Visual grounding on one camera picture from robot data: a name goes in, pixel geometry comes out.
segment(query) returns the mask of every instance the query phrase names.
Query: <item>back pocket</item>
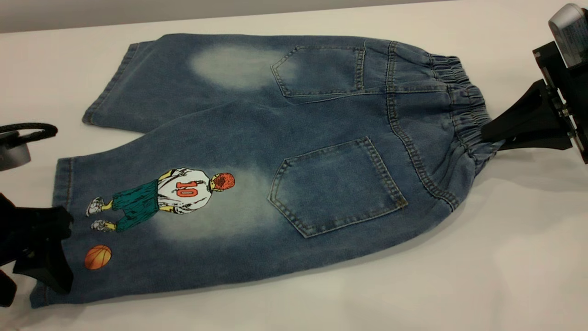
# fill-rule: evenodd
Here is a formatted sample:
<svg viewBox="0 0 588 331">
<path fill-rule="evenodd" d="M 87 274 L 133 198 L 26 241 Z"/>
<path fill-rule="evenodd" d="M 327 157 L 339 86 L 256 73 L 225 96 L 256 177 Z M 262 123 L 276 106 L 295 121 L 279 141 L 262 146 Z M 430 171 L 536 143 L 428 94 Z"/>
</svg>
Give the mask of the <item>back pocket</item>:
<svg viewBox="0 0 588 331">
<path fill-rule="evenodd" d="M 304 238 L 408 205 L 367 137 L 285 159 L 268 199 Z"/>
<path fill-rule="evenodd" d="M 363 89 L 361 47 L 297 46 L 272 66 L 282 95 L 348 94 Z"/>
</svg>

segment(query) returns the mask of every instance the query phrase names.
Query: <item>red hair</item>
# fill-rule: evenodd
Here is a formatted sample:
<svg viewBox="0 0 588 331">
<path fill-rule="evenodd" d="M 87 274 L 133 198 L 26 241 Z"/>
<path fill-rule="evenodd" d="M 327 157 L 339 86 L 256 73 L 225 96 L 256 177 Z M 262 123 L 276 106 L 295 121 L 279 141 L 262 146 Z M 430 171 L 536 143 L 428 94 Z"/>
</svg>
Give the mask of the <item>red hair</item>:
<svg viewBox="0 0 588 331">
<path fill-rule="evenodd" d="M 224 191 L 235 186 L 235 178 L 229 173 L 220 173 L 213 181 L 215 183 L 215 190 Z"/>
</svg>

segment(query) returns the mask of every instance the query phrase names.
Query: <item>black cable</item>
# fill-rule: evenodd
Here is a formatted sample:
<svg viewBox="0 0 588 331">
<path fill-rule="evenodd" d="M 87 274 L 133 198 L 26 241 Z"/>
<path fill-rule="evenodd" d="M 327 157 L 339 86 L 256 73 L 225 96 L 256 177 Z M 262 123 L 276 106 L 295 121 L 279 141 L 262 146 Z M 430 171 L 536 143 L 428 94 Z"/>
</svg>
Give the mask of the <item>black cable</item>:
<svg viewBox="0 0 588 331">
<path fill-rule="evenodd" d="M 17 131 L 17 130 L 29 130 L 39 129 L 41 131 L 33 132 L 31 134 L 17 137 L 14 141 L 10 142 L 10 145 L 16 146 L 21 144 L 30 143 L 31 141 L 37 141 L 49 137 L 53 137 L 57 134 L 57 128 L 51 124 L 46 123 L 19 123 L 11 125 L 0 126 L 0 134 L 5 132 Z"/>
</svg>

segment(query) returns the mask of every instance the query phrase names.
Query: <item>sneaker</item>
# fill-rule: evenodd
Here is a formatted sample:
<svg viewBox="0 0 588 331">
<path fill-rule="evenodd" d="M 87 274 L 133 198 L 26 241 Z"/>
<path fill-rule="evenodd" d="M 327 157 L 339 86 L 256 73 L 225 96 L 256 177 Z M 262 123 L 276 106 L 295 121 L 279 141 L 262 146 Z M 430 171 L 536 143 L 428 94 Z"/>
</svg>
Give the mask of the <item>sneaker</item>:
<svg viewBox="0 0 588 331">
<path fill-rule="evenodd" d="M 92 202 L 90 202 L 90 206 L 86 209 L 86 217 L 91 215 L 96 215 L 102 211 L 102 206 L 104 206 L 104 201 L 102 201 L 101 197 L 97 197 Z"/>
<path fill-rule="evenodd" d="M 109 221 L 105 221 L 105 220 L 96 220 L 92 223 L 90 228 L 92 228 L 96 231 L 102 231 L 102 232 L 113 231 L 111 228 L 107 227 L 106 224 L 112 224 L 112 223 L 110 223 Z"/>
</svg>

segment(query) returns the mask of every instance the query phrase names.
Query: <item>black plastic mount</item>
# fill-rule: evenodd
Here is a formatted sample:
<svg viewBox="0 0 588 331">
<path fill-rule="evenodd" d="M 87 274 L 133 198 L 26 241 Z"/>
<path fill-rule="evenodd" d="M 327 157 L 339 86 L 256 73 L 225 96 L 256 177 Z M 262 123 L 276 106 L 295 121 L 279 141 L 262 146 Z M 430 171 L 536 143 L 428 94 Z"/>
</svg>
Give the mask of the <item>black plastic mount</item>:
<svg viewBox="0 0 588 331">
<path fill-rule="evenodd" d="M 544 80 L 533 83 L 514 105 L 486 124 L 482 138 L 488 142 L 504 140 L 500 150 L 565 150 L 573 146 L 573 139 L 588 164 L 588 63 L 566 68 L 555 42 L 535 49 L 533 54 Z"/>
</svg>

